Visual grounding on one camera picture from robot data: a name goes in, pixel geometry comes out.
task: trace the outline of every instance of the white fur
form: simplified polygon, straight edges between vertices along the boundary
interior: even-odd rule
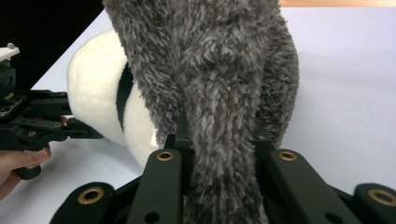
[[[150,143],[153,130],[149,110],[135,83],[125,106],[124,134],[128,148],[142,168],[145,167],[149,154],[158,149]]]
[[[76,52],[68,68],[68,96],[73,115],[110,140],[127,145],[144,168],[149,154],[154,125],[133,86],[124,112],[124,132],[117,115],[117,87],[127,62],[120,40],[108,30],[88,41]]]

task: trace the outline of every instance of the brass grommet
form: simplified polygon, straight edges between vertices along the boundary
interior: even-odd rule
[[[370,189],[369,195],[372,199],[378,203],[382,203],[387,206],[396,207],[396,195],[393,195],[382,189]]]
[[[81,204],[91,204],[99,201],[105,192],[100,187],[88,188],[78,196],[78,202]]]
[[[157,160],[159,161],[170,161],[175,157],[172,152],[165,151],[157,154]]]
[[[279,152],[279,157],[282,160],[284,160],[284,161],[295,161],[295,160],[297,160],[297,156],[294,153],[288,152],[288,151]]]

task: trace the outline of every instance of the gray fur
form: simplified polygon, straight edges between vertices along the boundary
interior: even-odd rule
[[[196,151],[184,223],[266,223],[255,178],[256,124],[279,147],[298,59],[275,0],[104,0],[157,140],[186,110]]]

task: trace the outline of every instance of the white table surface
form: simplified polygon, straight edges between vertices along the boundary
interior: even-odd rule
[[[396,8],[282,12],[301,69],[282,147],[303,154],[328,184],[348,193],[367,182],[396,189]],[[110,28],[103,12],[34,89],[65,91],[74,52]],[[22,181],[0,202],[0,223],[49,223],[77,187],[100,181],[117,189],[142,173],[126,147],[106,139],[68,139],[51,148],[42,174]]]

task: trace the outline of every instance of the finger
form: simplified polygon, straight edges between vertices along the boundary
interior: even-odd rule
[[[0,151],[0,175],[17,168],[39,164],[49,157],[50,153],[46,148],[40,151]]]
[[[14,172],[11,172],[3,184],[0,185],[0,201],[8,196],[8,194],[15,189],[20,183],[21,179]]]
[[[50,156],[52,155],[52,152],[50,151],[50,147],[44,147],[44,149],[47,151],[47,153],[49,154],[49,158],[50,158]],[[40,165],[40,163],[36,163],[36,164],[30,165],[30,166],[26,166],[26,168],[33,169],[33,168],[37,167],[37,165]]]

